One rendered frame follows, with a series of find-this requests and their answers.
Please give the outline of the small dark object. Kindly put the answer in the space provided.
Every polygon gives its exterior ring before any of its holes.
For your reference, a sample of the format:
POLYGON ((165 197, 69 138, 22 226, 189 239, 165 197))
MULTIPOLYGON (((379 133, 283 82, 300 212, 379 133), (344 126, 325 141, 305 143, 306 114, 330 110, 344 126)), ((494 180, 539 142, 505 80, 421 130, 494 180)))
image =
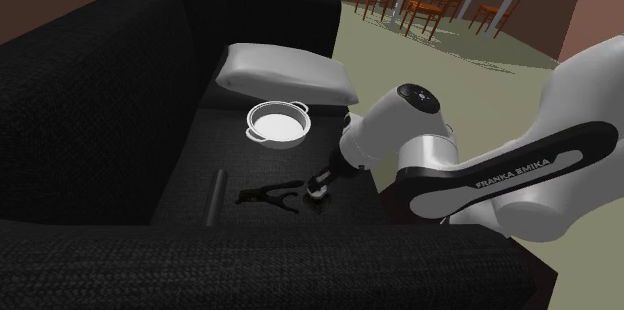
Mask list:
POLYGON ((328 186, 322 185, 313 192, 306 189, 302 200, 308 210, 320 215, 331 205, 332 196, 328 191, 328 186))

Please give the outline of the white pillow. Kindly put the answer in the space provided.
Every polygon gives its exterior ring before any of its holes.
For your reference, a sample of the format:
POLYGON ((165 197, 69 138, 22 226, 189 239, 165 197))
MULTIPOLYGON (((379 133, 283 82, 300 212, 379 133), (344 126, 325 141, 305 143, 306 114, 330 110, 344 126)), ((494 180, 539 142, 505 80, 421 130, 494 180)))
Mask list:
POLYGON ((359 102, 342 63, 310 51, 270 44, 230 45, 216 83, 266 101, 334 106, 359 102))

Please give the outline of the black cylinder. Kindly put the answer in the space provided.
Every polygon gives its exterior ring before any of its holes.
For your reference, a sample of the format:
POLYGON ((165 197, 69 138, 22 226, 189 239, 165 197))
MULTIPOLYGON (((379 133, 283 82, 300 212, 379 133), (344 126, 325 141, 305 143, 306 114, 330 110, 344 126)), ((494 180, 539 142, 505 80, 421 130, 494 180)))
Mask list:
POLYGON ((225 170, 219 169, 213 172, 202 215, 203 226, 214 227, 218 224, 227 181, 228 173, 225 170))

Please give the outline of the black sofa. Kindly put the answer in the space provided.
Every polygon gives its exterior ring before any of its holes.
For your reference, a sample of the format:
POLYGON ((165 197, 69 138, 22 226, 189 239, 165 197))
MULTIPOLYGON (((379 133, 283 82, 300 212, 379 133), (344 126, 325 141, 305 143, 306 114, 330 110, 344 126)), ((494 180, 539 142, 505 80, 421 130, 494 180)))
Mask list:
POLYGON ((317 215, 236 203, 340 136, 243 133, 214 80, 231 42, 333 52, 340 0, 95 0, 0 45, 0 310, 524 310, 531 255, 478 225, 390 225, 370 174, 317 215), (213 172, 218 224, 202 225, 213 172))

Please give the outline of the white two-handled pot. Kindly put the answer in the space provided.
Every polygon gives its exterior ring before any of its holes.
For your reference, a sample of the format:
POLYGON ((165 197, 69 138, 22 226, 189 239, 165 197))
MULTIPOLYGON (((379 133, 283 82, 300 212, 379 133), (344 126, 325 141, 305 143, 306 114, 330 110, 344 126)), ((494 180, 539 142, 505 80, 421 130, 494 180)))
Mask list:
POLYGON ((247 113, 245 134, 266 148, 294 148, 306 138, 311 128, 308 111, 308 106, 299 101, 260 103, 247 113))

